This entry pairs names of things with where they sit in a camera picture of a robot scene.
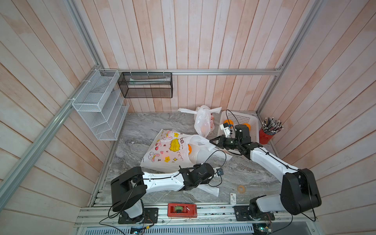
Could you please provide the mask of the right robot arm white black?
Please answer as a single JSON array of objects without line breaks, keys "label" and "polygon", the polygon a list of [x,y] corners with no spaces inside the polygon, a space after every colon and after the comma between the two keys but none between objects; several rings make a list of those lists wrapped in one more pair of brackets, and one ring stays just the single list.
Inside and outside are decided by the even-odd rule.
[{"label": "right robot arm white black", "polygon": [[245,124],[231,125],[226,122],[220,125],[220,130],[223,134],[211,139],[210,143],[220,149],[233,150],[234,154],[261,165],[282,184],[279,194],[250,200],[248,215],[251,220],[263,219],[273,211],[298,215],[321,206],[321,196],[311,170],[289,165],[268,152],[260,143],[253,142]]}]

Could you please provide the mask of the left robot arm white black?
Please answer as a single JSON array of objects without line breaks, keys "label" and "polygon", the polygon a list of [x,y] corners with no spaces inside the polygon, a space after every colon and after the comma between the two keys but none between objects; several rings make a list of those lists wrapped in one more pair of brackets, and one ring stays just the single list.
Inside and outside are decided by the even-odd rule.
[{"label": "left robot arm white black", "polygon": [[209,184],[222,173],[220,167],[214,168],[209,163],[161,174],[144,172],[140,166],[133,167],[111,181],[112,211],[124,212],[130,219],[140,218],[144,215],[144,195],[161,191],[190,191]]}]

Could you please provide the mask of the white printed plastic bag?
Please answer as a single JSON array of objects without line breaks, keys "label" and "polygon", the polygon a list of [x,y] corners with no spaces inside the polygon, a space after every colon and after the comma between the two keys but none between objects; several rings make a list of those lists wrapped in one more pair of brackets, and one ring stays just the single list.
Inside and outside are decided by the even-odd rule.
[{"label": "white printed plastic bag", "polygon": [[190,110],[186,108],[179,108],[178,111],[187,114],[194,115],[194,128],[197,134],[206,138],[212,131],[214,131],[214,117],[213,113],[220,113],[222,107],[213,108],[206,105],[202,105],[196,108],[196,110]]}]

